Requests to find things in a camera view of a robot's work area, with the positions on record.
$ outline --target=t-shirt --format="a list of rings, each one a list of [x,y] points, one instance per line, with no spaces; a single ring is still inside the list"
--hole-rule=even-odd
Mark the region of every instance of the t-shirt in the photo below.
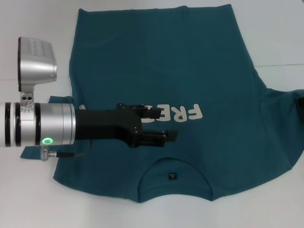
[[[54,179],[84,192],[144,202],[167,194],[215,200],[290,170],[304,149],[303,90],[268,89],[245,47],[231,5],[79,10],[70,59],[73,103],[162,109],[144,129],[177,129],[165,147],[94,140],[91,152],[58,160]],[[80,153],[88,141],[57,147]],[[39,157],[26,148],[22,157]]]

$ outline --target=green light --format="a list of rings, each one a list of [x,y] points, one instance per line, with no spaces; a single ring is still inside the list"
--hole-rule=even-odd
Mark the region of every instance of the green light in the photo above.
[[[43,144],[49,145],[53,142],[53,140],[51,138],[45,138],[42,140]]]

